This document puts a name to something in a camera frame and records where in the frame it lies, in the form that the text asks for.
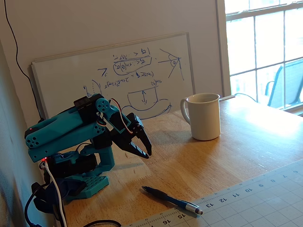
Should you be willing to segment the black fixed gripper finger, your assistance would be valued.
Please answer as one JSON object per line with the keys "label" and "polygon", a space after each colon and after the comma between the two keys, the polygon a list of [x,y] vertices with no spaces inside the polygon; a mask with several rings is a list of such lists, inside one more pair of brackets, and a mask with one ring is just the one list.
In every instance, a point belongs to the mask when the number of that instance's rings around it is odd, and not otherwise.
{"label": "black fixed gripper finger", "polygon": [[127,145],[125,151],[134,154],[136,156],[139,157],[143,157],[143,158],[149,158],[149,155],[146,154],[145,152],[143,152],[139,147],[137,147],[136,145]]}

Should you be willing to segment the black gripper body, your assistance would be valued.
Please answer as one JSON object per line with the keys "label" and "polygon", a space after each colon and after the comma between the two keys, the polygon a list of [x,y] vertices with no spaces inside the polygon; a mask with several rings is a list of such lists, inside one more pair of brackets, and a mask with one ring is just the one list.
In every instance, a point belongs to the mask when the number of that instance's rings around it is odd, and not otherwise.
{"label": "black gripper body", "polygon": [[144,144],[144,126],[142,121],[134,113],[122,115],[122,120],[116,114],[117,122],[111,130],[111,139],[120,149],[140,149],[132,141],[134,137]]}

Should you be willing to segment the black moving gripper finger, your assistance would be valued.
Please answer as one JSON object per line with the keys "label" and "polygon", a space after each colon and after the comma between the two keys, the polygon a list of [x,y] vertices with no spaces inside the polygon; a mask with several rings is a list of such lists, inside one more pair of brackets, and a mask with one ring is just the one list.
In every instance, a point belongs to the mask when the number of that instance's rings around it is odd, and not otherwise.
{"label": "black moving gripper finger", "polygon": [[144,129],[139,129],[135,132],[137,138],[139,138],[141,140],[141,142],[143,143],[143,145],[145,146],[147,153],[149,156],[152,155],[152,144],[145,132]]}

